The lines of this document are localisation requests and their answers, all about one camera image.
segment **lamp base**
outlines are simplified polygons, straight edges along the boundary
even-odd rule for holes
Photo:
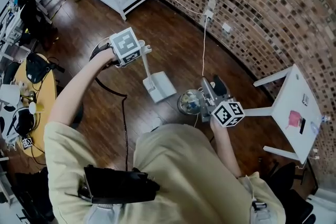
[[[154,73],[151,75],[153,86],[149,78],[143,80],[143,84],[153,99],[154,103],[176,94],[176,90],[165,72]]]

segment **wooden round table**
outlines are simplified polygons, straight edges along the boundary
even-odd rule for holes
[[[43,55],[39,54],[43,59],[47,60],[46,57]],[[19,66],[18,70],[16,71],[15,74],[15,80],[16,83],[19,83],[19,81],[25,82],[28,85],[28,91],[34,91],[37,92],[37,90],[41,86],[41,82],[33,84],[28,80],[26,76],[26,60]],[[32,157],[38,157],[42,155],[42,151],[44,151],[44,127],[47,124],[48,117],[51,111],[51,108],[53,107],[55,100],[57,97],[57,92],[56,92],[56,82],[55,82],[55,76],[53,71],[49,71],[46,77],[43,80],[40,92],[37,97],[37,103],[42,104],[44,106],[44,112],[39,113],[36,115],[36,122],[38,124],[37,128],[30,133],[30,137],[33,140],[33,154],[32,149],[29,147],[26,150],[23,149],[23,145],[21,140],[19,140],[18,145],[19,147],[23,150],[23,152]],[[25,98],[24,99],[24,106],[28,106],[28,102]]]

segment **brick wall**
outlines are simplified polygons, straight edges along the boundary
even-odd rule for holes
[[[204,16],[177,6],[204,25]],[[207,31],[231,50],[257,78],[296,63],[320,105],[331,116],[315,147],[320,160],[312,160],[319,183],[336,189],[336,0],[178,0],[187,8],[214,12]],[[232,30],[222,30],[223,23]],[[278,85],[269,87],[275,95]]]

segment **person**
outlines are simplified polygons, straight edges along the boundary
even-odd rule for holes
[[[78,197],[83,168],[96,163],[85,138],[69,125],[85,91],[111,60],[116,57],[112,49],[107,49],[88,62],[56,99],[45,127],[49,197],[58,222],[250,223],[251,193],[237,179],[241,170],[227,130],[213,119],[211,129],[217,153],[206,136],[189,125],[163,125],[138,138],[134,167],[160,185],[153,201],[111,208],[92,205]],[[277,223],[285,223],[280,202],[258,174],[250,181],[268,197],[268,205],[277,212]]]

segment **wooden floor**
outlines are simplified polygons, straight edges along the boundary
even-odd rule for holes
[[[45,0],[51,14],[64,0]],[[60,65],[74,76],[87,62],[93,47],[105,37],[132,27],[138,39],[152,46],[148,61],[152,72],[165,71],[177,90],[177,94],[154,104],[142,84],[145,71],[142,61],[127,68],[110,68],[99,74],[99,79],[110,88],[127,93],[125,102],[129,134],[129,167],[139,134],[152,129],[152,121],[160,117],[164,123],[194,125],[195,116],[178,112],[176,102],[180,94],[188,89],[200,87],[202,73],[203,33],[182,16],[157,0],[148,0],[127,15],[123,21],[118,13],[99,0],[67,0],[53,19],[59,31],[59,40],[48,52],[47,57],[59,59]],[[228,85],[231,93],[246,109],[270,106],[266,95],[253,86],[252,79],[227,53],[212,40],[206,39],[205,76],[209,79],[218,74]],[[85,114],[78,130],[88,139],[98,165],[124,169],[125,140],[121,114],[121,98],[109,94],[95,82],[84,100]],[[200,121],[196,125],[210,139],[208,124]],[[282,165],[291,160],[263,151],[264,145],[291,150],[290,145],[277,124],[269,118],[245,118],[236,127],[228,129],[239,165],[244,173],[260,171],[258,159],[263,158],[271,168],[273,160]],[[26,157],[20,150],[9,152],[9,174],[14,172],[36,172],[42,166]],[[41,163],[43,157],[37,158]],[[307,196],[312,188],[312,177],[308,174],[302,186],[296,182],[296,190]]]

